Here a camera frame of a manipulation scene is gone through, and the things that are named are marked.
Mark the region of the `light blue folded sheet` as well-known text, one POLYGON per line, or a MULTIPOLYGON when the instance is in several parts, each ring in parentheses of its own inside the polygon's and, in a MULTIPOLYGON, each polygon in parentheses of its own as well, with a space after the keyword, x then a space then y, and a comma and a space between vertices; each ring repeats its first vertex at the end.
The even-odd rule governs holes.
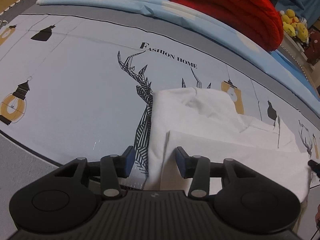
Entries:
POLYGON ((239 31, 189 7, 168 0, 38 0, 38 5, 84 5, 115 9, 159 18, 195 31, 243 57, 306 102, 319 101, 302 73, 285 66, 275 56, 239 31))

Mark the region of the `red folded blanket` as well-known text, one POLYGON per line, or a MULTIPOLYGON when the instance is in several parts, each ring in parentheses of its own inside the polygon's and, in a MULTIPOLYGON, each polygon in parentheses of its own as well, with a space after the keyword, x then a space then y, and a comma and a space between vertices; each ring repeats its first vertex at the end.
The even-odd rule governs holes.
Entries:
POLYGON ((234 28, 266 51, 283 40, 283 23, 269 0, 170 0, 234 28))

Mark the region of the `dark red bag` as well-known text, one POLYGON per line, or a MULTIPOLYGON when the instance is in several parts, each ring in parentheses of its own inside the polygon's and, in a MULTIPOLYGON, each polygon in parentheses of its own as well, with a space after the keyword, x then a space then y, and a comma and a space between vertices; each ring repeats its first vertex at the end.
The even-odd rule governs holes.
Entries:
POLYGON ((319 61, 320 33, 318 29, 309 29, 309 45, 305 47, 304 54, 307 57, 307 62, 312 65, 319 61))

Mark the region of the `yellow plush toys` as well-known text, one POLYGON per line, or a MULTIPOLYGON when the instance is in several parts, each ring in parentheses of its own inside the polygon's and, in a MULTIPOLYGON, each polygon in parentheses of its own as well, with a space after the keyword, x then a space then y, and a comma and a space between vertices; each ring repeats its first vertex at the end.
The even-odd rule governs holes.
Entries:
POLYGON ((281 10, 279 14, 285 33, 292 38, 297 38, 302 43, 308 44, 309 32, 306 19, 298 18, 292 9, 287 9, 286 11, 281 10))

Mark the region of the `printed grey bed sheet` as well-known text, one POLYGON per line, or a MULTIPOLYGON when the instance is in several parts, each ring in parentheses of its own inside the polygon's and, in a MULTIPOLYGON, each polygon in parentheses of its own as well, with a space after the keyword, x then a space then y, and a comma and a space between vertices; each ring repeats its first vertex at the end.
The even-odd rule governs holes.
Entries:
POLYGON ((243 233, 184 190, 146 190, 153 94, 180 88, 227 93, 238 114, 281 118, 319 163, 319 101, 306 102, 249 61, 179 25, 84 5, 38 5, 1 18, 1 239, 297 239, 292 229, 243 233), (103 200, 64 233, 18 230, 9 212, 23 187, 78 157, 135 149, 123 196, 103 200))

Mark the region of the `white t-shirt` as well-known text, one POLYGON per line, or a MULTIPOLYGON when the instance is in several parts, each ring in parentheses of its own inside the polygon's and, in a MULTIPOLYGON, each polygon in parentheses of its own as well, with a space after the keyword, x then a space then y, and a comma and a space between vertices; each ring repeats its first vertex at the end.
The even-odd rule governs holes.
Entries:
POLYGON ((309 156, 281 118, 267 124, 238 114, 230 96, 219 90, 180 88, 153 94, 146 190, 188 191, 174 149, 220 163, 235 159, 292 191, 303 201, 310 187, 309 156))

